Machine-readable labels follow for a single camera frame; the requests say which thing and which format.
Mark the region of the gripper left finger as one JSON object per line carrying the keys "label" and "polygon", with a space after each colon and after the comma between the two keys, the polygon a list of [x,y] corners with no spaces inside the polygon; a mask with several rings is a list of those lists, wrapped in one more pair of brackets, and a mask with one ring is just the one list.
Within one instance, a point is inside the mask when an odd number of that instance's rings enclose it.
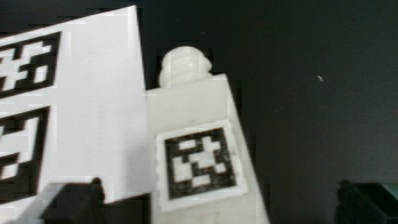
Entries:
{"label": "gripper left finger", "polygon": [[67,183],[38,219],[44,224],[104,224],[102,205],[100,179],[93,178],[88,183]]}

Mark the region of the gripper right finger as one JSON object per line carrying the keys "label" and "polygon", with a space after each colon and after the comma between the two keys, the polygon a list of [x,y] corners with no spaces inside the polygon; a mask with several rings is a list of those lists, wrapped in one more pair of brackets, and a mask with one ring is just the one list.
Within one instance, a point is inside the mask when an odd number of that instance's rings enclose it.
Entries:
{"label": "gripper right finger", "polygon": [[340,181],[333,224],[398,224],[398,183]]}

